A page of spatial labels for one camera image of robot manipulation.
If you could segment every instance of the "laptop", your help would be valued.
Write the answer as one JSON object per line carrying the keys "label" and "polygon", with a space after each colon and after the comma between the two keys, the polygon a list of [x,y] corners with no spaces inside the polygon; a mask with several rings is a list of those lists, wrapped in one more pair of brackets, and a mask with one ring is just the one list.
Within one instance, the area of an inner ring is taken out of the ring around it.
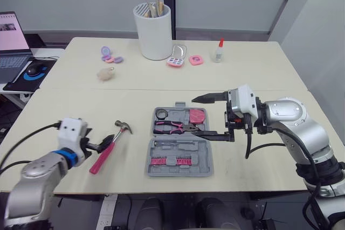
{"label": "laptop", "polygon": [[0,83],[12,82],[32,52],[14,12],[0,12]]}

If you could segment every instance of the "pliers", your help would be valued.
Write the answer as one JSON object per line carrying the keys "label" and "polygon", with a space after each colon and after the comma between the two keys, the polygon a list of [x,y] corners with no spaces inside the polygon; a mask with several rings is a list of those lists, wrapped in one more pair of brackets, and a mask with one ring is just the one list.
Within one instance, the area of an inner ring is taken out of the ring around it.
{"label": "pliers", "polygon": [[195,127],[194,125],[184,125],[180,121],[155,121],[155,125],[170,125],[177,127],[177,129],[173,130],[161,130],[161,129],[154,129],[153,133],[154,134],[182,134],[185,131],[188,132],[194,132],[194,131],[199,131],[200,129],[198,127]]}

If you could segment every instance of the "red bottle cap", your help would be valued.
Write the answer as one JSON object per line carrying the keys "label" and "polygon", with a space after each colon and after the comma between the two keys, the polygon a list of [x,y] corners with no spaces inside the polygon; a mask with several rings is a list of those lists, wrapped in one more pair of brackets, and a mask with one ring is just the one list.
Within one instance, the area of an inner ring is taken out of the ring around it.
{"label": "red bottle cap", "polygon": [[223,47],[223,42],[224,42],[224,38],[221,38],[219,42],[219,47]]}

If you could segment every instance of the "claw hammer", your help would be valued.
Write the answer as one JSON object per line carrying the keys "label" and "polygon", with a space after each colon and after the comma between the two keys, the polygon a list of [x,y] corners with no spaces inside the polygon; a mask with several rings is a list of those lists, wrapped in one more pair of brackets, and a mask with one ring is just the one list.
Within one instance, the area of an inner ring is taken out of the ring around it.
{"label": "claw hammer", "polygon": [[129,132],[131,134],[133,134],[130,126],[126,122],[121,122],[121,121],[117,120],[117,121],[115,121],[115,125],[118,126],[118,127],[121,127],[120,131],[113,138],[111,144],[100,154],[100,156],[98,157],[97,161],[90,168],[89,172],[94,174],[94,175],[97,174],[98,171],[101,169],[103,163],[106,161],[106,159],[108,158],[108,156],[110,155],[110,153],[114,149],[116,140],[121,136],[121,134],[124,131],[126,131],[126,130],[129,130]]}

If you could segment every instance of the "hammer head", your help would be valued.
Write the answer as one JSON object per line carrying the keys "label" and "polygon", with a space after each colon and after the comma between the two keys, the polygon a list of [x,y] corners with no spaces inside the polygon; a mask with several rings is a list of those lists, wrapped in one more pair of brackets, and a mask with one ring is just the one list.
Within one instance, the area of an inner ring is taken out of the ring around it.
{"label": "hammer head", "polygon": [[121,122],[119,120],[115,121],[115,125],[121,127],[121,129],[126,130],[128,129],[131,134],[132,130],[130,129],[130,126],[126,122]]}

